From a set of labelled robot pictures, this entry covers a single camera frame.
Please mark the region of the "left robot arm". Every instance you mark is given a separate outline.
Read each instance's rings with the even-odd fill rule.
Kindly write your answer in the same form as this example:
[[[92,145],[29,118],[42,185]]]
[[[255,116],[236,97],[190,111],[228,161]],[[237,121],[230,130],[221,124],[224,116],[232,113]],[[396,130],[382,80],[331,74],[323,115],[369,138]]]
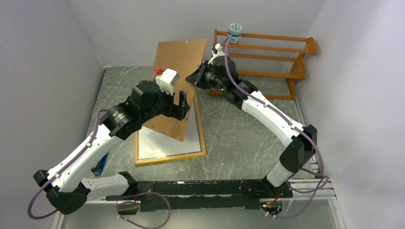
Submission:
[[[132,200],[138,193],[138,183],[128,172],[112,177],[85,177],[116,145],[140,130],[150,119],[164,115],[183,120],[190,110],[187,94],[180,91],[178,103],[175,93],[163,90],[163,84],[144,80],[134,86],[126,101],[103,111],[89,137],[65,160],[50,170],[38,170],[34,180],[46,193],[50,204],[65,215],[78,210],[87,201],[119,196]]]

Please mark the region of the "yellow wooden photo frame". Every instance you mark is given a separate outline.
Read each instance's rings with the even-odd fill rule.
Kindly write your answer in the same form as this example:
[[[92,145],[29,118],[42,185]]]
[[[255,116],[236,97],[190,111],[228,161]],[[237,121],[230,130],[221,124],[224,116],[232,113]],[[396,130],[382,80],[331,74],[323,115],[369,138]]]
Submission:
[[[134,143],[135,166],[146,166],[146,165],[166,163],[166,162],[170,162],[170,161],[206,156],[207,151],[206,151],[205,139],[204,139],[204,135],[203,135],[203,127],[202,127],[202,123],[201,123],[200,108],[199,108],[199,104],[198,104],[197,95],[195,95],[193,98],[192,110],[191,110],[191,114],[189,116],[189,120],[192,118],[196,118],[197,124],[198,124],[198,133],[199,133],[200,146],[201,146],[200,152],[187,153],[187,154],[174,155],[174,156],[164,156],[162,158],[139,159],[139,140],[138,140],[139,131],[138,131],[135,133],[135,137],[134,137],[134,139],[135,139],[135,143]]]

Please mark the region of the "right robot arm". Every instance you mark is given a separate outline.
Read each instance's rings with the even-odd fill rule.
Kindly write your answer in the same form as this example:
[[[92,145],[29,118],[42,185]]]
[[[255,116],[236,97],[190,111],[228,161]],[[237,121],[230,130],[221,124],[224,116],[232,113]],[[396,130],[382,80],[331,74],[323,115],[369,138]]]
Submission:
[[[203,61],[195,72],[186,77],[186,81],[200,89],[220,91],[227,102],[260,121],[285,146],[279,162],[264,178],[266,182],[262,190],[268,198],[276,197],[281,185],[298,173],[315,154],[317,129],[288,117],[250,81],[239,78],[230,57],[218,56],[212,62]]]

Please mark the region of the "building photo print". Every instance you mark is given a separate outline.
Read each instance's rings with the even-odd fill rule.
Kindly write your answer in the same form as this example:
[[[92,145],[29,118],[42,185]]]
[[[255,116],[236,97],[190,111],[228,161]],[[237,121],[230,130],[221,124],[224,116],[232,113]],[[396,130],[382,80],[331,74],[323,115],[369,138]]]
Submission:
[[[201,151],[196,118],[189,120],[183,141],[170,138],[148,128],[139,131],[139,159],[162,158]]]

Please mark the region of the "brown cardboard backing board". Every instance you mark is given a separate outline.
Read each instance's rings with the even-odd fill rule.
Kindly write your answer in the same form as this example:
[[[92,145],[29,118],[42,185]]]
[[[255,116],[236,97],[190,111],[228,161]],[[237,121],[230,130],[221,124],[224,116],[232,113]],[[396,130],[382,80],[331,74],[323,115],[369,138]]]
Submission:
[[[195,87],[186,82],[185,78],[194,73],[200,66],[206,39],[192,39],[183,41],[159,42],[156,51],[156,58],[153,68],[172,69],[175,70],[180,78],[174,86],[174,102],[179,103],[180,91],[186,92],[187,104],[192,105],[195,95]],[[164,115],[159,115],[146,123],[143,127],[161,133],[173,139],[183,141],[186,135],[190,112],[186,113],[183,120],[169,118]]]

